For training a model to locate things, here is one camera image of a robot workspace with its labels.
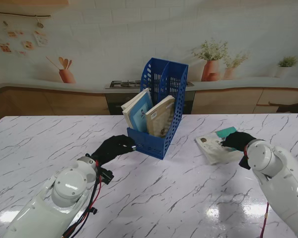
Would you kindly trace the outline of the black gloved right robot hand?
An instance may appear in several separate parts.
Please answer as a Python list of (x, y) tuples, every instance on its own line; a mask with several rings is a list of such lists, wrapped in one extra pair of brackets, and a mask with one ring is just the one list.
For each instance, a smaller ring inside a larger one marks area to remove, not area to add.
[(243, 152), (245, 146), (254, 140), (255, 137), (245, 132), (234, 132), (229, 134), (224, 141), (221, 142), (223, 147), (229, 147)]

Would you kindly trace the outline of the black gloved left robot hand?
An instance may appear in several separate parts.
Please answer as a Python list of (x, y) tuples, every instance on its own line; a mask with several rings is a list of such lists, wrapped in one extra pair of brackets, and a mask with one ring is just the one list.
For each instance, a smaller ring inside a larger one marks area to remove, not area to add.
[(133, 152), (135, 149), (135, 141), (122, 134), (106, 139), (90, 157), (97, 161), (99, 166), (102, 166), (117, 156)]

